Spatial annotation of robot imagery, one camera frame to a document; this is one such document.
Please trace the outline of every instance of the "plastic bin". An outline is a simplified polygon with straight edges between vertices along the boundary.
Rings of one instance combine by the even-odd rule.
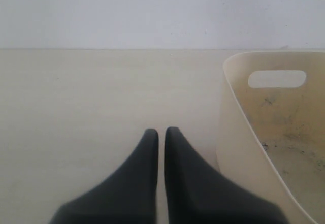
[[[222,174],[290,223],[324,224],[325,53],[241,53],[223,70]]]

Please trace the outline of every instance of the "basket handle hole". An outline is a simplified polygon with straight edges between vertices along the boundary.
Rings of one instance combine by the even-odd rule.
[[[300,70],[264,70],[249,75],[251,88],[298,88],[306,81],[306,73]]]

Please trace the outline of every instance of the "white wall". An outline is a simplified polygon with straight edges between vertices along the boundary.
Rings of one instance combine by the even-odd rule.
[[[0,0],[0,48],[325,48],[325,0]]]

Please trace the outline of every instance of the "dirt inside basket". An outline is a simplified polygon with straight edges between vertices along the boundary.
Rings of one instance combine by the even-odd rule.
[[[325,224],[325,147],[294,135],[261,144],[295,199]]]

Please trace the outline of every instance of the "cream plastic basket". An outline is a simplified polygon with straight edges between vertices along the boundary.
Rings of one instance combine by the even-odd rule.
[[[248,52],[223,70],[222,174],[276,203],[292,224],[324,224],[325,53]],[[257,71],[271,74],[271,84],[262,75],[261,86],[251,87]],[[297,86],[286,81],[299,73],[305,78]]]

